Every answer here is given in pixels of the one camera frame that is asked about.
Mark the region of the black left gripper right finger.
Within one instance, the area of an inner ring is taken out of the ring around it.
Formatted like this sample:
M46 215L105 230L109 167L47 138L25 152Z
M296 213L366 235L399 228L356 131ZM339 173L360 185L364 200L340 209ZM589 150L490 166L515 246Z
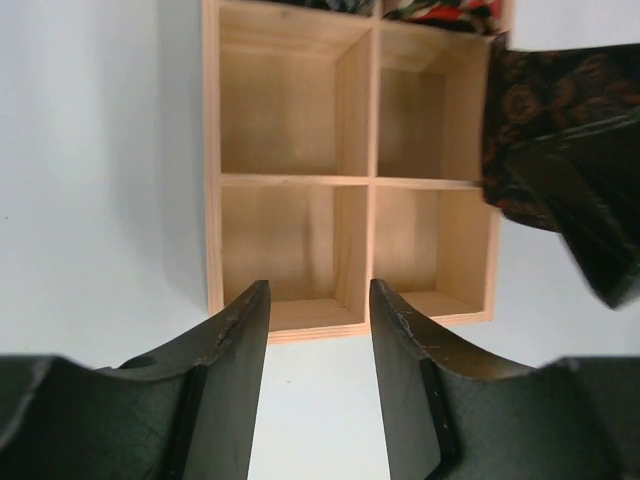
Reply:
M369 291L394 479L635 479L639 361L569 357L531 368Z

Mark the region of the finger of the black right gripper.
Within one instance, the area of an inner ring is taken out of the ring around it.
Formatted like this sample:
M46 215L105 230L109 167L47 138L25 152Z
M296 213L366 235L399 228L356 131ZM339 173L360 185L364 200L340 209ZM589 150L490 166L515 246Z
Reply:
M611 309L638 299L638 113L521 142L514 174L563 237L594 294Z

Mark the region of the dark paisley tie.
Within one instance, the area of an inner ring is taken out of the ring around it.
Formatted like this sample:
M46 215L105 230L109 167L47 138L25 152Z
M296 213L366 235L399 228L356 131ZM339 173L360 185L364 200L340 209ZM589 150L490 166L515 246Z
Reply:
M551 231L532 194L506 166L510 148L621 115L639 104L639 47L523 52L503 33L490 44L482 122L486 203L518 224Z

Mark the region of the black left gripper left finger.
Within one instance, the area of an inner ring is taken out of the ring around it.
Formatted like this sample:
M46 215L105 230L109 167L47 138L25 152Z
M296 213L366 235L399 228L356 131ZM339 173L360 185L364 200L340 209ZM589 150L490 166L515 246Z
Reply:
M117 368L54 355L1 359L5 479L244 479L271 290Z

